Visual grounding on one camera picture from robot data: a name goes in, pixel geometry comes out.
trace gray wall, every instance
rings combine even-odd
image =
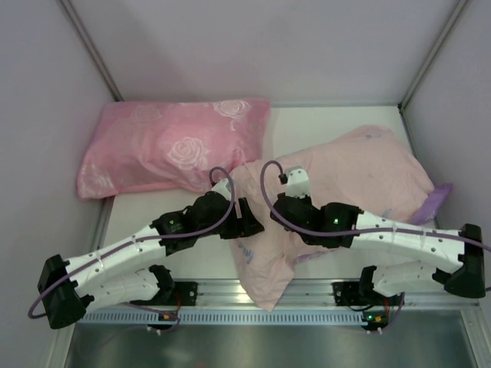
[[[491,244],[491,2],[474,0],[406,113],[418,158],[436,183],[455,189],[443,227],[472,222]],[[491,257],[486,254],[488,286]],[[483,301],[491,326],[491,297]]]
[[[0,10],[0,366],[41,366],[52,331],[31,321],[44,260],[87,249],[99,202],[75,176],[110,99],[55,0]]]
[[[398,103],[455,0],[73,0],[124,98]]]

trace pink pillow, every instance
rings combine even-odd
[[[212,167],[230,172],[262,157],[269,111],[270,103],[260,98],[110,103],[78,173],[78,195],[210,190]]]

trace pillow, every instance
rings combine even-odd
[[[278,161],[284,169],[302,166],[307,171],[317,208],[343,202],[403,222],[414,215],[418,222],[431,220],[451,189],[444,186],[436,194],[423,167],[392,131],[380,126],[362,126]],[[246,163],[231,173],[237,196],[247,197],[252,213],[265,227],[264,232],[234,241],[231,249],[242,287],[259,307],[272,311],[295,276],[297,263],[338,250],[306,245],[298,234],[286,232],[270,219],[259,187],[264,164],[263,159]],[[274,166],[265,181],[274,203],[277,194],[285,191]]]
[[[211,189],[214,166],[232,171],[262,156],[270,103],[119,102],[101,121],[77,178],[82,199],[182,187]]]

